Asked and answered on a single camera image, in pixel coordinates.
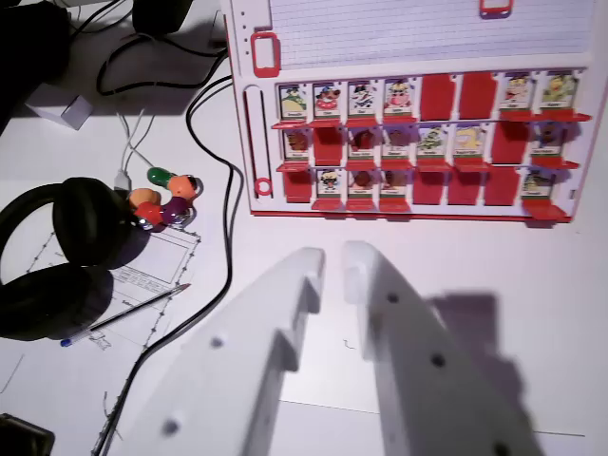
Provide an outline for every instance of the headphone headband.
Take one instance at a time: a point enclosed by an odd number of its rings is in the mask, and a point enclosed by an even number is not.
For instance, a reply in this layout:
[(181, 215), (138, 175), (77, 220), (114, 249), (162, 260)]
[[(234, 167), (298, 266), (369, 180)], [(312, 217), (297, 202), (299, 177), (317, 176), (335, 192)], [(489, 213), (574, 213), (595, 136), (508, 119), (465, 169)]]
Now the headphone headband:
[(0, 212), (0, 260), (12, 232), (36, 209), (54, 202), (60, 187), (60, 183), (51, 183), (32, 188)]

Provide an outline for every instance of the red handle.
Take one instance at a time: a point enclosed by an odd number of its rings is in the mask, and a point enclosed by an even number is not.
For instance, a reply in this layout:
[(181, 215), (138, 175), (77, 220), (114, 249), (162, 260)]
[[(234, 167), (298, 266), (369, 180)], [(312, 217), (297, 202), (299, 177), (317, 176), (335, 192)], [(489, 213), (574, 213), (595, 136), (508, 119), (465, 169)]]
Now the red handle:
[[(259, 39), (270, 38), (273, 40), (273, 54), (275, 60), (275, 66), (266, 66), (265, 68), (260, 68), (257, 66), (257, 57), (256, 57), (256, 41)], [(253, 54), (254, 59), (254, 74), (258, 78), (275, 78), (278, 76), (278, 72), (281, 70), (281, 44), (276, 38), (276, 35), (271, 31), (257, 31), (253, 35), (251, 35), (251, 52)]]
[(511, 12), (511, 10), (513, 10), (513, 0), (509, 0), (509, 4), (506, 7), (497, 8), (486, 8), (484, 3), (485, 0), (479, 0), (479, 10), (482, 12), (482, 14), (502, 14)]

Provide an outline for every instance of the green game piece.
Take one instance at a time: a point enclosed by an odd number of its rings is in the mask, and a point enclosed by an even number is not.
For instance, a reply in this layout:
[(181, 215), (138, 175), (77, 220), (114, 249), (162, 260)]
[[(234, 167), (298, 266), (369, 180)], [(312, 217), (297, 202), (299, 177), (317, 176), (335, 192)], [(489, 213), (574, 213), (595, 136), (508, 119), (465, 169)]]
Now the green game piece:
[(150, 168), (148, 169), (148, 180), (155, 185), (167, 188), (169, 180), (176, 176), (175, 174), (167, 171), (164, 168)]

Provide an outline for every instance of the headphone ear cup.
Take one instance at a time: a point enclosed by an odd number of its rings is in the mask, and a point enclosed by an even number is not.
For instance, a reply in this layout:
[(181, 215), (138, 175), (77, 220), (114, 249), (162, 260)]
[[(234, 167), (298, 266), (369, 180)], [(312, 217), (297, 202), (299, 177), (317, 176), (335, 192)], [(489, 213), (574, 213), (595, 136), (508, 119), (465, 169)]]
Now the headphone ear cup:
[(85, 305), (91, 282), (83, 268), (66, 263), (0, 287), (0, 337), (36, 340), (70, 326)]
[(128, 202), (103, 182), (71, 178), (53, 204), (53, 226), (68, 261), (94, 266), (113, 259), (131, 230)]

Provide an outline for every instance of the purple game piece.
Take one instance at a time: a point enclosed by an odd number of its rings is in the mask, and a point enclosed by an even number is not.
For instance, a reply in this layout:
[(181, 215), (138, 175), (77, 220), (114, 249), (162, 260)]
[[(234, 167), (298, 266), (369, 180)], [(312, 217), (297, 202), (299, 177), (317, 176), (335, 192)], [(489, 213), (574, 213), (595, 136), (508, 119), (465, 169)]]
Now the purple game piece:
[(182, 197), (173, 197), (162, 207), (161, 215), (165, 225), (182, 224), (190, 217), (190, 204)]

